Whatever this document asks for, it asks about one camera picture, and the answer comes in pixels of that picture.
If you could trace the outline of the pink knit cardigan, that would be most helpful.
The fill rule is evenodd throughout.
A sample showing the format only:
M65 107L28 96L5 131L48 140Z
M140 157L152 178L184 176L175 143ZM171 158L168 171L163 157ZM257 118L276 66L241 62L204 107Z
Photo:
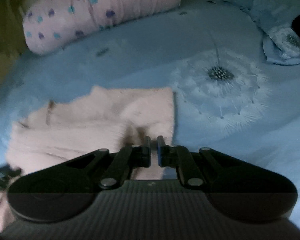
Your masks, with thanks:
M174 95L170 88L105 89L95 86L69 103L49 101L15 121L5 158L26 175L99 148L114 153L141 145L146 136L172 142Z

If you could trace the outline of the blue dandelion bed sheet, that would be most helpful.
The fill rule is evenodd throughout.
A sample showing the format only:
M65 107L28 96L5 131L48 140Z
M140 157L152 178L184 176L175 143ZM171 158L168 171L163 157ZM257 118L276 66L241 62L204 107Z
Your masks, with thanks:
M298 189L300 64L268 64L264 34L228 3L182 0L177 10L128 22L46 56L30 51L0 88L0 164L13 121L49 100L103 88L171 87L173 142L203 146L287 176Z

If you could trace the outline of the pink heart-patterned rolled quilt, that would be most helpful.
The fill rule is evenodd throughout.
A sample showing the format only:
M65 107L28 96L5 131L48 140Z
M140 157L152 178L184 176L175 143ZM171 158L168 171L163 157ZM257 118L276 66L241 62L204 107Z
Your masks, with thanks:
M23 19L26 45L45 55L97 31L166 12L181 0L38 0Z

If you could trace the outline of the blue dandelion pillow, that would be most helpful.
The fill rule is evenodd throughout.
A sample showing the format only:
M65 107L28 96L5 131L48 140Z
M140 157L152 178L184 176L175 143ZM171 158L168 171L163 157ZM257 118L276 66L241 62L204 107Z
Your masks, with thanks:
M265 33L263 49L269 64L300 64L300 38L291 28L300 15L300 0L223 0L247 13Z

